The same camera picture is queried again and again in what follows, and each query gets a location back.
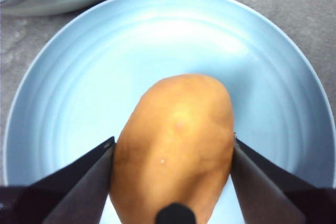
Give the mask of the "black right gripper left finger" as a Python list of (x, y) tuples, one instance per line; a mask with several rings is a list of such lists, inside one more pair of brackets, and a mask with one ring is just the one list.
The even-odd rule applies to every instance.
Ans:
[(110, 189), (114, 137), (27, 186), (1, 187), (1, 223), (99, 223)]

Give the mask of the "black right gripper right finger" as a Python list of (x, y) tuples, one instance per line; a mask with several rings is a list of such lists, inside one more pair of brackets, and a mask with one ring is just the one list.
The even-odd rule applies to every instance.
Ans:
[(230, 175), (245, 223), (335, 223), (334, 188), (317, 188), (234, 141)]

